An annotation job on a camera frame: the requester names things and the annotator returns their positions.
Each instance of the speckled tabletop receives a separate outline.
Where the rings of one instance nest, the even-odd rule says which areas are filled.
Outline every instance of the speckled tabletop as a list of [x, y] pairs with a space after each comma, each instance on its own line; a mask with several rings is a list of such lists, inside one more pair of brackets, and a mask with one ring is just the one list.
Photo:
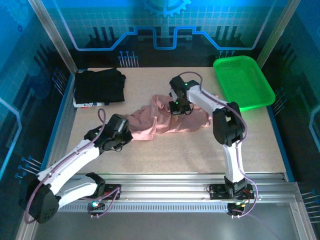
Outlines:
[[[105, 68], [91, 68], [101, 71]], [[155, 94], [167, 95], [169, 81], [185, 71], [203, 76], [203, 87], [212, 94], [223, 95], [212, 67], [118, 68], [126, 75], [125, 102], [104, 106], [107, 119], [112, 114], [131, 114], [149, 105]], [[193, 74], [185, 81], [196, 80]], [[93, 128], [101, 124], [99, 107], [78, 108], [67, 147], [71, 151]], [[242, 113], [249, 136], [242, 145], [243, 167], [246, 172], [285, 172], [284, 163], [265, 107]], [[121, 152], [105, 152], [79, 173], [224, 173], [224, 150], [213, 136], [212, 126], [195, 132], [157, 135], [150, 141], [132, 141]]]

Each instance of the black cloth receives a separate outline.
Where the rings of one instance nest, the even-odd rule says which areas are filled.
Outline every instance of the black cloth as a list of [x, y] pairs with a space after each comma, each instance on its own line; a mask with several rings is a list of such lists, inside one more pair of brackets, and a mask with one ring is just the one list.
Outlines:
[[75, 74], [77, 104], [124, 102], [126, 76], [116, 68]]

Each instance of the green basket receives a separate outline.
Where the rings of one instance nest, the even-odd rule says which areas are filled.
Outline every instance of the green basket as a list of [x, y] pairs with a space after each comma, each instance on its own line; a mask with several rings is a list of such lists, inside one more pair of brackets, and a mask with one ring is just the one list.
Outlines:
[[236, 102], [241, 111], [274, 103], [275, 93], [251, 57], [219, 58], [213, 63], [213, 68], [226, 100]]

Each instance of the pink cloth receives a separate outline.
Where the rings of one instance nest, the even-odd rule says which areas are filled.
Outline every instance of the pink cloth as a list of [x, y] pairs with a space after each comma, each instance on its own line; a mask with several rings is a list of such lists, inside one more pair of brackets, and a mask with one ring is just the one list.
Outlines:
[[152, 140], [156, 134], [192, 132], [210, 126], [210, 115], [196, 105], [190, 115], [172, 116], [169, 108], [172, 100], [170, 96], [154, 95], [151, 105], [125, 115], [133, 140]]

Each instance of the purple cable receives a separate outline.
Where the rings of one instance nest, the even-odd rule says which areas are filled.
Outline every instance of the purple cable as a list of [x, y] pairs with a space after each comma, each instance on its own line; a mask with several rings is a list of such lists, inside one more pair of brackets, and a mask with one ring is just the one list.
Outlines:
[[107, 208], [103, 213], [93, 215], [90, 211], [88, 211], [88, 213], [91, 215], [91, 218], [97, 218], [97, 219], [98, 219], [98, 218], [102, 217], [103, 215], [105, 215], [107, 212], [109, 212], [111, 206], [114, 204], [114, 202], [115, 202], [115, 200], [116, 200], [116, 198], [117, 198], [117, 195], [118, 195], [119, 191], [120, 191], [120, 188], [117, 187], [117, 188], [114, 189], [112, 192], [109, 192], [108, 194], [106, 194], [106, 195], [104, 195], [104, 196], [101, 196], [101, 197], [98, 197], [98, 198], [96, 198], [96, 199], [83, 197], [83, 199], [85, 199], [85, 200], [99, 200], [99, 201], [101, 201], [101, 200], [103, 200], [103, 199], [105, 199], [105, 198], [107, 198], [107, 197], [109, 197], [109, 196], [111, 196], [112, 194], [115, 193], [115, 195], [114, 195], [114, 197], [113, 197], [113, 199], [112, 199], [112, 202], [110, 203], [110, 205], [108, 206], [108, 208]]
[[245, 135], [243, 136], [243, 139], [242, 139], [242, 140], [238, 141], [238, 142], [235, 144], [236, 161], [237, 161], [238, 169], [239, 169], [240, 173], [243, 175], [243, 177], [244, 177], [246, 180], [252, 182], [252, 184], [254, 185], [255, 191], [256, 191], [256, 196], [255, 196], [255, 198], [254, 198], [253, 205], [252, 205], [252, 207], [249, 209], [249, 211], [247, 211], [247, 212], [245, 212], [245, 213], [242, 213], [240, 216], [237, 216], [238, 218], [242, 218], [242, 217], [246, 216], [247, 214], [249, 214], [249, 213], [252, 211], [252, 209], [254, 209], [254, 207], [255, 207], [255, 205], [256, 205], [256, 203], [257, 203], [257, 200], [258, 200], [258, 195], [259, 195], [259, 191], [258, 191], [258, 186], [257, 186], [257, 184], [256, 184], [252, 179], [250, 179], [249, 177], [247, 177], [246, 174], [241, 170], [241, 167], [240, 167], [240, 159], [239, 159], [238, 145], [239, 145], [240, 143], [242, 143], [242, 142], [246, 139], [246, 137], [248, 136], [248, 134], [249, 134], [249, 133], [248, 133], [248, 126], [247, 126], [245, 120], [244, 120], [244, 119], [240, 116], [240, 114], [237, 113], [234, 109], [232, 109], [232, 108], [229, 107], [228, 105], [224, 104], [223, 102], [220, 102], [220, 101], [218, 101], [218, 100], [215, 100], [213, 97], [211, 97], [210, 95], [208, 95], [208, 94], [206, 94], [204, 91], [202, 91], [203, 77], [202, 77], [199, 73], [194, 72], [194, 71], [185, 71], [185, 72], [180, 73], [179, 76], [181, 76], [181, 75], [183, 75], [183, 74], [195, 74], [195, 75], [197, 75], [197, 76], [200, 78], [200, 85], [199, 85], [200, 92], [201, 92], [203, 95], [205, 95], [208, 99], [214, 101], [214, 102], [217, 103], [217, 104], [220, 104], [220, 105], [224, 106], [225, 108], [227, 108], [228, 110], [230, 110], [231, 112], [233, 112], [234, 115], [236, 115], [236, 116], [240, 119], [240, 121], [242, 122], [242, 124], [244, 125]]
[[[242, 214], [244, 213], [243, 211], [238, 210], [238, 209], [233, 209], [232, 211], [235, 211], [235, 212], [238, 212], [238, 213], [242, 213]], [[254, 215], [252, 215], [252, 214], [248, 214], [248, 216], [250, 216], [250, 217], [252, 217], [253, 219], [255, 219], [255, 220], [257, 220], [258, 222], [260, 222], [260, 224], [261, 224], [262, 226], [264, 226], [266, 229], [268, 229], [268, 230], [270, 231], [270, 233], [272, 233], [273, 236], [275, 236], [276, 239], [282, 240], [282, 239], [271, 229], [271, 227], [268, 226], [268, 224], [267, 224], [265, 221], [261, 220], [260, 218], [254, 216]]]
[[99, 108], [98, 110], [98, 116], [99, 116], [99, 119], [101, 120], [101, 117], [100, 117], [100, 112], [102, 111], [103, 113], [103, 123], [102, 123], [102, 126], [100, 128], [100, 131], [99, 133], [94, 137], [94, 139], [92, 139], [90, 142], [88, 142], [86, 145], [84, 145], [83, 147], [81, 147], [79, 150], [77, 151], [74, 151], [72, 154], [70, 154], [68, 157], [66, 157], [64, 160], [62, 160], [61, 162], [59, 162], [45, 177], [44, 179], [36, 186], [36, 188], [33, 190], [33, 193], [31, 194], [30, 198], [29, 198], [29, 201], [26, 205], [26, 208], [25, 208], [25, 213], [24, 213], [24, 221], [26, 224], [31, 224], [35, 221], [35, 219], [29, 221], [29, 211], [30, 211], [30, 206], [31, 206], [31, 203], [33, 202], [38, 190], [40, 189], [40, 187], [42, 186], [42, 184], [48, 180], [49, 178], [51, 178], [52, 174], [63, 164], [67, 163], [70, 161], [71, 158], [73, 158], [75, 155], [79, 155], [79, 154], [82, 154], [82, 151], [86, 150], [90, 145], [93, 145], [94, 142], [100, 137], [101, 133], [103, 132], [104, 128], [105, 128], [105, 125], [106, 125], [106, 111], [102, 108]]

